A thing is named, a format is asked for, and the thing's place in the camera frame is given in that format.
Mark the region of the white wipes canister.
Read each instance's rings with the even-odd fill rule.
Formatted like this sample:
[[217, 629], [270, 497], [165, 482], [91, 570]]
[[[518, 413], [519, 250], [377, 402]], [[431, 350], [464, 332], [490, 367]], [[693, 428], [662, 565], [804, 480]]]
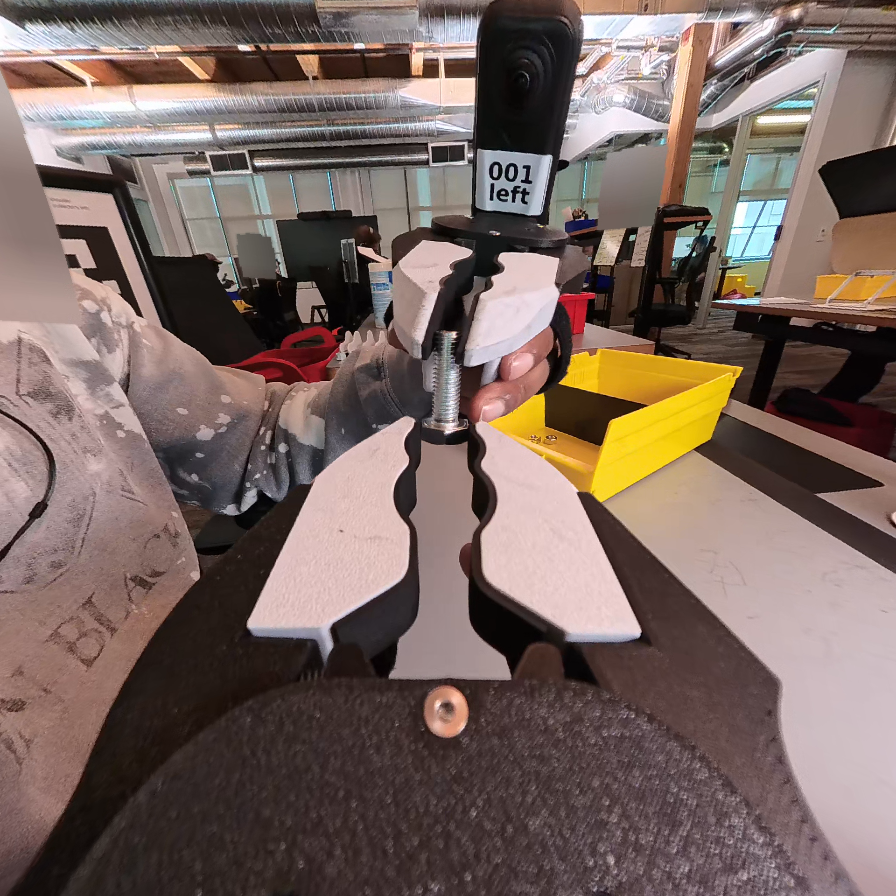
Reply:
[[375, 327], [386, 329], [387, 311], [392, 302], [392, 264], [377, 258], [367, 266], [367, 275], [372, 296]]

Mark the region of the grey bin divider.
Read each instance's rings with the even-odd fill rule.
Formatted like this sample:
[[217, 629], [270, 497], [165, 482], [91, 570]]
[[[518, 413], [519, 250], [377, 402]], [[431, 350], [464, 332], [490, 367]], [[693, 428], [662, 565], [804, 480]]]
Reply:
[[550, 389], [544, 399], [547, 428], [593, 445], [603, 444], [612, 420], [645, 408], [640, 402], [564, 385]]

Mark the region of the steel hex bolt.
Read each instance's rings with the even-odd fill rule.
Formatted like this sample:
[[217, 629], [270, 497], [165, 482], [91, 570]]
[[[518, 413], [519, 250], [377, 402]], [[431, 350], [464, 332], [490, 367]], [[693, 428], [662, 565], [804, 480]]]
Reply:
[[457, 444], [468, 438], [469, 420], [461, 412], [462, 367], [455, 352], [456, 330], [439, 330], [434, 336], [432, 407], [421, 425], [421, 437], [431, 444]]

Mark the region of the red tote bag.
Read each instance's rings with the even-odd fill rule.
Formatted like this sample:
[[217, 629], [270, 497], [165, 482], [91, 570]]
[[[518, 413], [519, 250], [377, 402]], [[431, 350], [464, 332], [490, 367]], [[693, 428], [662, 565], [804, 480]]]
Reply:
[[340, 332], [315, 326], [289, 334], [280, 347], [260, 352], [230, 368], [262, 376], [269, 384], [317, 384], [342, 344]]

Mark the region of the person's left hand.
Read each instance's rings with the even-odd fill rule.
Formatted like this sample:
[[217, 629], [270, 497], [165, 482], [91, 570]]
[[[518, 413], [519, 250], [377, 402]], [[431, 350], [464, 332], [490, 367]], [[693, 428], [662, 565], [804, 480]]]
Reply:
[[554, 331], [547, 327], [500, 360], [496, 377], [484, 384], [482, 366], [462, 373], [461, 412], [472, 423], [489, 422], [511, 413], [545, 385], [554, 351]]

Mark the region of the silver air duct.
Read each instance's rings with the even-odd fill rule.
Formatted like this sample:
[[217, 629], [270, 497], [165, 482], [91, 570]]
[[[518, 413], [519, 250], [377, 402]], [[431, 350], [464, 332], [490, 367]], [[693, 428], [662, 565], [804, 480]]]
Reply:
[[3, 1], [16, 49], [453, 44], [487, 2]]
[[471, 133], [472, 78], [13, 90], [65, 157], [433, 140]]

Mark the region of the rack of white printed parts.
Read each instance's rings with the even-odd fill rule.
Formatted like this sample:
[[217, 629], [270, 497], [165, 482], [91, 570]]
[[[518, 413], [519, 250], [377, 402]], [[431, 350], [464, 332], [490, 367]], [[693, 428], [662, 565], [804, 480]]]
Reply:
[[385, 329], [369, 330], [365, 334], [360, 330], [347, 331], [335, 359], [342, 364], [353, 353], [386, 344], [387, 336]]

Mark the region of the yellow plastic bin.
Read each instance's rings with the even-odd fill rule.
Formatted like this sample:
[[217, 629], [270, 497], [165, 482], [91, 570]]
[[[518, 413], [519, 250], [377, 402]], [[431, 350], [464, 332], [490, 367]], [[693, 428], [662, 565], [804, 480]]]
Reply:
[[[645, 408], [612, 420], [602, 445], [545, 425], [544, 394], [493, 426], [557, 468], [577, 490], [607, 500], [708, 442], [736, 379], [737, 365], [627, 351], [599, 350], [571, 357], [560, 385], [640, 402]], [[554, 445], [532, 444], [530, 434], [553, 433]]]
[[824, 305], [894, 304], [895, 271], [864, 270], [854, 274], [829, 274], [817, 277], [812, 300]]

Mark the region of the black board document stand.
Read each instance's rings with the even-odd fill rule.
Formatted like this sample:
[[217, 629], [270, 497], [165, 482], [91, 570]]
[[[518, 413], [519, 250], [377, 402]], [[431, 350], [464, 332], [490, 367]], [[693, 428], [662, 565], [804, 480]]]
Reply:
[[819, 176], [838, 214], [827, 275], [895, 271], [895, 147], [829, 161]]

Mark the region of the red storage bin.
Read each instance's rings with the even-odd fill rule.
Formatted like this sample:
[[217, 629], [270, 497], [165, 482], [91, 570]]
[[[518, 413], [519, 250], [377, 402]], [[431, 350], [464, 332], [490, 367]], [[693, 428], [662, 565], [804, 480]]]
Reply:
[[793, 387], [767, 402], [764, 410], [870, 454], [888, 457], [894, 443], [895, 416], [871, 405], [826, 398]]

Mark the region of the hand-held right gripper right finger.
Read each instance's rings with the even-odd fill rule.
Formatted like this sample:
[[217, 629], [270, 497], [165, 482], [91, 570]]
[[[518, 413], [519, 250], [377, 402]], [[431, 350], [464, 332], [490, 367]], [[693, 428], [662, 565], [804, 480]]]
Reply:
[[642, 627], [576, 487], [491, 425], [476, 424], [472, 435], [487, 492], [479, 579], [495, 600], [561, 644], [638, 640]]

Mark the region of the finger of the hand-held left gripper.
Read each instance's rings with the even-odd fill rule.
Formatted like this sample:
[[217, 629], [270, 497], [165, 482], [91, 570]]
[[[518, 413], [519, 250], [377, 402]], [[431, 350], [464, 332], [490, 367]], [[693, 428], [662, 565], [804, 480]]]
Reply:
[[453, 242], [422, 240], [392, 271], [392, 329], [415, 359], [428, 359], [434, 334], [452, 297], [440, 299], [445, 284], [450, 294], [472, 270], [473, 251]]
[[503, 252], [500, 271], [477, 298], [463, 364], [499, 362], [545, 330], [559, 297], [559, 259], [536, 252]]

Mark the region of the black display screen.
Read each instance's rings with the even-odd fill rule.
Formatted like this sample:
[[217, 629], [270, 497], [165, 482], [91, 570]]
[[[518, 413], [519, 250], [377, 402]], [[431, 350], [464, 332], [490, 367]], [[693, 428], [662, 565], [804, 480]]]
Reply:
[[375, 215], [354, 215], [349, 210], [300, 212], [275, 222], [286, 274], [299, 282], [314, 279], [312, 268], [342, 273], [342, 241], [362, 226], [379, 230]]

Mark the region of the framed marker board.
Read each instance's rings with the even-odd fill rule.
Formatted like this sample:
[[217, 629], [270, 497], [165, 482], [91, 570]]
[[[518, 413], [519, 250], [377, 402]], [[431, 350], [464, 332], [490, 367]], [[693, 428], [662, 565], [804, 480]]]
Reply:
[[126, 182], [70, 168], [37, 170], [69, 267], [111, 287], [140, 316], [171, 330], [157, 266]]

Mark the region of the wooden top desk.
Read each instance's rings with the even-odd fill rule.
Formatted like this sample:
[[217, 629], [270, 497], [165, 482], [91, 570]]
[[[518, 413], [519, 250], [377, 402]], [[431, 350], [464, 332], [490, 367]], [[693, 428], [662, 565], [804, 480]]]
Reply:
[[765, 408], [789, 342], [868, 354], [886, 363], [895, 359], [894, 341], [878, 333], [894, 330], [894, 306], [855, 302], [826, 305], [808, 299], [750, 297], [715, 300], [711, 307], [734, 311], [734, 330], [765, 340], [747, 400], [756, 409]]

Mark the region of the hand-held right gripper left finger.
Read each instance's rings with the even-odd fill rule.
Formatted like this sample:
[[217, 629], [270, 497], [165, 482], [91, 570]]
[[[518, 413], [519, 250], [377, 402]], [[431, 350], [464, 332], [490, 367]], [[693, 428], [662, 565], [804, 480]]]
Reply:
[[417, 615], [416, 420], [405, 417], [330, 464], [310, 487], [247, 620], [256, 637], [395, 644]]

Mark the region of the black office chair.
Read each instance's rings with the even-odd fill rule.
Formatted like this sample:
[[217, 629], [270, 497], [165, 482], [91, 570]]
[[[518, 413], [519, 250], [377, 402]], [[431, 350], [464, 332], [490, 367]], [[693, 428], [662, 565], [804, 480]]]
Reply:
[[[638, 303], [630, 316], [633, 335], [647, 338], [657, 332], [656, 354], [689, 357], [661, 341], [662, 331], [688, 326], [696, 312], [711, 253], [714, 237], [705, 231], [712, 219], [707, 207], [667, 204], [658, 207], [645, 256], [644, 275]], [[687, 254], [676, 265], [665, 262], [666, 238], [675, 241], [679, 230], [696, 227], [696, 236]]]

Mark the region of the red parts bin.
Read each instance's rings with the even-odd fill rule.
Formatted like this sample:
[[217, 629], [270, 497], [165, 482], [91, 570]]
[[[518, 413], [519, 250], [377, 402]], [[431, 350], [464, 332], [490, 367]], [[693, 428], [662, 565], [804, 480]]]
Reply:
[[560, 295], [558, 304], [566, 309], [573, 335], [583, 334], [585, 324], [588, 322], [588, 309], [593, 310], [595, 300], [596, 294], [593, 292], [563, 293]]

